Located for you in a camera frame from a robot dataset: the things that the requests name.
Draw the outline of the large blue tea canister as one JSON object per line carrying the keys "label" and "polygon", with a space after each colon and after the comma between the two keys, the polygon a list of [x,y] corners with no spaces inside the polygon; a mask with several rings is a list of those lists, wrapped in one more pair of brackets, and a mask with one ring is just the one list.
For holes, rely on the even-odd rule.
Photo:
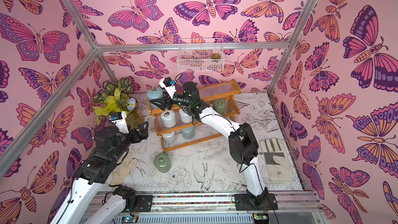
{"label": "large blue tea canister", "polygon": [[163,89],[160,87],[152,87],[147,90],[147,98],[150,101],[151,99],[158,99],[163,97]]}

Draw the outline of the white tea canister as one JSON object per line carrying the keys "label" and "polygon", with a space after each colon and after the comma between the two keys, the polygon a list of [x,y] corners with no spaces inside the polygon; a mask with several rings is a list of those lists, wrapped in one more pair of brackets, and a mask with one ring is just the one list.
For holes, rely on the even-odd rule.
{"label": "white tea canister", "polygon": [[172,128],[177,123],[175,112],[172,110],[164,111],[161,114],[161,120],[166,128]]}
{"label": "white tea canister", "polygon": [[192,117],[186,111],[184,111],[182,108],[179,109],[179,115],[180,115],[180,120],[183,123],[191,123],[193,120]]}

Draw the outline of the large green tea canister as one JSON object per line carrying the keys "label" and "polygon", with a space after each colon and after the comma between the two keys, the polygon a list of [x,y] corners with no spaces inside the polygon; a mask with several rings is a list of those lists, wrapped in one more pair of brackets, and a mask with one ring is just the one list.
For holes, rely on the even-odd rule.
{"label": "large green tea canister", "polygon": [[166,153],[161,153],[155,157],[154,165],[160,173],[167,173],[172,167],[172,162]]}

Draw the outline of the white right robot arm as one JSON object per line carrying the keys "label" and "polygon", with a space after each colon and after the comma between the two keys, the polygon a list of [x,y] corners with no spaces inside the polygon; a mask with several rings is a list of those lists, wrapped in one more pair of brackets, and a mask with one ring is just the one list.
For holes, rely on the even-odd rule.
{"label": "white right robot arm", "polygon": [[163,97],[150,100],[150,103],[159,109],[171,110],[178,106],[193,120],[206,124],[222,134],[229,144],[230,155],[235,162],[240,164],[239,172],[247,182],[249,195],[259,198],[268,191],[262,180],[258,163],[259,144],[251,126],[247,123],[239,124],[216,112],[200,97],[197,83],[183,84],[183,92],[178,93],[176,83],[170,77],[159,82],[163,90]]}

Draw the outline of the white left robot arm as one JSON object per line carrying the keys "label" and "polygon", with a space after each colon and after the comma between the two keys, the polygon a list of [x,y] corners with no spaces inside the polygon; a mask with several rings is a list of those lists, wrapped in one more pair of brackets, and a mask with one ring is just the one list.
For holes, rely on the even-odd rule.
{"label": "white left robot arm", "polygon": [[[75,173],[72,188],[52,219],[53,224],[77,224],[83,217],[94,196],[106,183],[111,173],[121,168],[126,161],[131,144],[148,138],[148,122],[128,129],[119,130],[118,125],[105,127],[94,136],[96,147]],[[89,219],[89,224],[107,224],[124,211],[138,209],[139,200],[133,188],[119,185],[109,200]]]}

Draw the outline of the white canister bottom shelf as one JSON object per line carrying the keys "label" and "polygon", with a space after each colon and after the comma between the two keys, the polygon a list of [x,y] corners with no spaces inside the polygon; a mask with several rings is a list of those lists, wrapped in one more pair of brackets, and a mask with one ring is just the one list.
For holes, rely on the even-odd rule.
{"label": "white canister bottom shelf", "polygon": [[166,144],[171,144],[176,141],[176,134],[175,132],[169,132],[162,135],[163,141]]}

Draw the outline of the wooden three-tier shelf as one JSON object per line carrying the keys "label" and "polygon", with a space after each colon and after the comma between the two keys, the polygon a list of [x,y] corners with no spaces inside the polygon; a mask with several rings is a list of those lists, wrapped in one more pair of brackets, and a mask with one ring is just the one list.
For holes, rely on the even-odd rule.
{"label": "wooden three-tier shelf", "polygon": [[[187,82],[183,85],[183,92],[176,91],[176,84],[171,78],[160,80],[159,91],[163,97],[148,99],[148,112],[154,119],[157,136],[160,137],[163,152],[181,149],[219,137],[228,138],[231,132],[239,129],[235,116],[240,114],[234,95],[241,93],[241,88],[235,80],[197,87],[197,83]],[[171,146],[165,143],[169,133],[178,134],[183,129],[207,124],[218,133],[206,133],[206,137],[191,138],[187,142]]]}

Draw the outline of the blue canister bottom shelf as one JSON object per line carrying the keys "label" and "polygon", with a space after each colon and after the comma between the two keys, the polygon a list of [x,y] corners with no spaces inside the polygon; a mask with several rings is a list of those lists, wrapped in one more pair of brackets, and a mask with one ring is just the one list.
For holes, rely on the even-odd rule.
{"label": "blue canister bottom shelf", "polygon": [[191,126],[191,127],[182,129],[181,133],[182,133],[182,136],[183,136],[184,139],[187,139],[187,140],[193,139],[194,135],[195,135],[194,127]]}

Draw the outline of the beige work glove left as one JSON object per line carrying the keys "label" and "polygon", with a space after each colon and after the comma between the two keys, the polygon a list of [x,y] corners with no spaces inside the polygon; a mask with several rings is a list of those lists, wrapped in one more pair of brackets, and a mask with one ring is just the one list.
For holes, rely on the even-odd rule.
{"label": "beige work glove left", "polygon": [[135,150],[131,149],[126,153],[126,157],[121,164],[116,167],[111,173],[112,180],[109,184],[110,187],[116,187],[122,185],[125,178],[130,174],[130,172],[136,167],[138,160],[134,158]]}

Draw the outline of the clear vase with plants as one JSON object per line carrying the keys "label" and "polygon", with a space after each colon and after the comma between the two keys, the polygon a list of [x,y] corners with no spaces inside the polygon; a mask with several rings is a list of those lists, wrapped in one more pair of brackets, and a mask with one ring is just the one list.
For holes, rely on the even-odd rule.
{"label": "clear vase with plants", "polygon": [[139,102],[133,96],[139,88],[131,76],[121,78],[116,83],[108,80],[103,82],[102,91],[96,93],[93,98],[98,105],[94,107],[94,113],[97,115],[96,123],[104,122],[111,113],[117,112],[126,113],[126,123],[132,128],[145,122]]}

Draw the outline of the small plant in basket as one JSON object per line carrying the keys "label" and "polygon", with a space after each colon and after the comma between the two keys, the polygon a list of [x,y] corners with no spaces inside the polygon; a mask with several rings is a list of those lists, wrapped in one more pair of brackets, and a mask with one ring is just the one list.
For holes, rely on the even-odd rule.
{"label": "small plant in basket", "polygon": [[212,60],[220,60],[221,59],[221,54],[215,53],[211,55]]}

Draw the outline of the white grey work glove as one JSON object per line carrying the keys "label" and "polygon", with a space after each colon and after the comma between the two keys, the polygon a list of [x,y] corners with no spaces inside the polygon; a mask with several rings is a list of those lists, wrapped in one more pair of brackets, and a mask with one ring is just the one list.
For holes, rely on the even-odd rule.
{"label": "white grey work glove", "polygon": [[273,183],[295,181],[283,140],[272,137],[261,143],[269,180]]}

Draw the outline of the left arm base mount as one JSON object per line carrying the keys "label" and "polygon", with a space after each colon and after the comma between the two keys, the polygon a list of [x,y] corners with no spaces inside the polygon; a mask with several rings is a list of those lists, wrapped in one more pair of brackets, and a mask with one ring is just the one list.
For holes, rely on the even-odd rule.
{"label": "left arm base mount", "polygon": [[140,195],[136,190],[127,186],[119,186],[113,192],[113,196],[121,198],[121,212],[150,212],[153,195]]}

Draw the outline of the front aluminium rail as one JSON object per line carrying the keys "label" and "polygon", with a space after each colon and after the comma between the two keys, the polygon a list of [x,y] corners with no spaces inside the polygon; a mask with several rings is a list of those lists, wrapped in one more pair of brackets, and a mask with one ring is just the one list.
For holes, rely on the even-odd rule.
{"label": "front aluminium rail", "polygon": [[140,194],[137,207],[128,207],[125,214],[177,214],[188,212],[316,212],[321,209],[319,198],[311,191],[271,191],[268,199],[255,207],[249,203],[244,191],[181,193],[181,194]]}

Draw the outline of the aluminium frame rail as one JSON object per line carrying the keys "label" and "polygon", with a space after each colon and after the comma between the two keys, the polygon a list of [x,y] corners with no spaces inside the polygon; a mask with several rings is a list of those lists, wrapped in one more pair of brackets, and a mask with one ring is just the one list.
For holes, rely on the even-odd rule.
{"label": "aluminium frame rail", "polygon": [[63,101],[63,98],[97,55],[98,51],[96,49],[92,49],[85,58],[79,62],[68,78],[61,84],[60,88],[55,91],[47,103],[40,108],[34,118],[29,121],[8,148],[1,154],[1,177],[5,175],[18,156],[21,155],[42,124],[44,124],[50,114],[53,113],[53,111]]}

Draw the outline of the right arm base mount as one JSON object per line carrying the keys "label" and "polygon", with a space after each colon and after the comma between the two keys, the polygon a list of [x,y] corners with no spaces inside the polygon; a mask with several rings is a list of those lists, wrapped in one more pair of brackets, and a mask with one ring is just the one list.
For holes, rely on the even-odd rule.
{"label": "right arm base mount", "polygon": [[237,211],[278,210],[277,200],[274,194],[235,194],[233,202]]}

